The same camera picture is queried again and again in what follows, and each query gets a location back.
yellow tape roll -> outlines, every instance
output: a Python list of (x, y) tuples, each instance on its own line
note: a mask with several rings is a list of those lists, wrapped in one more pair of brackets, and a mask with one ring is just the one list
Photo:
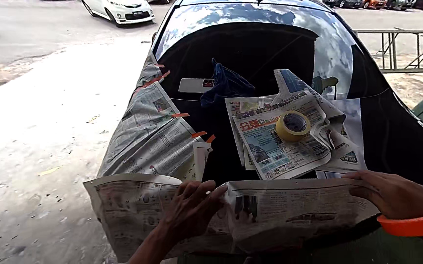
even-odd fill
[(283, 113), (275, 125), (277, 135), (290, 142), (299, 141), (304, 135), (309, 133), (311, 123), (308, 118), (297, 111), (286, 111)]

white car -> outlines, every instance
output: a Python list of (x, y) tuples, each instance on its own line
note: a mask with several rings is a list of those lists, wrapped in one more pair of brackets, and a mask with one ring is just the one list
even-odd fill
[(107, 18), (117, 27), (154, 19), (147, 0), (82, 0), (82, 3), (92, 16)]

orange bracelet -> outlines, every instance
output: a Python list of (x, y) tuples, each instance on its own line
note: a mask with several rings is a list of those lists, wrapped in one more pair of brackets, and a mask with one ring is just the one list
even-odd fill
[(423, 236), (423, 217), (414, 219), (392, 220), (384, 215), (378, 217), (384, 231), (395, 236)]

smartphone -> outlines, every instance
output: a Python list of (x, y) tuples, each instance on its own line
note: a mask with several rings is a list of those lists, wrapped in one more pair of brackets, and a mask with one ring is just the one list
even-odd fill
[(214, 79), (188, 79), (182, 78), (179, 84), (180, 93), (205, 93), (213, 88)]

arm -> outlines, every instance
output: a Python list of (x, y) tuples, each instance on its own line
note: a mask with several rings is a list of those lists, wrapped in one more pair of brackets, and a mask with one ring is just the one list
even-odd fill
[(212, 180), (183, 182), (163, 219), (128, 263), (159, 264), (179, 241), (205, 233), (213, 215), (223, 207), (221, 197), (227, 189), (227, 185), (215, 189)]
[(399, 175), (374, 171), (356, 171), (343, 176), (363, 180), (378, 191), (359, 187), (350, 194), (371, 201), (388, 219), (423, 217), (423, 186)]

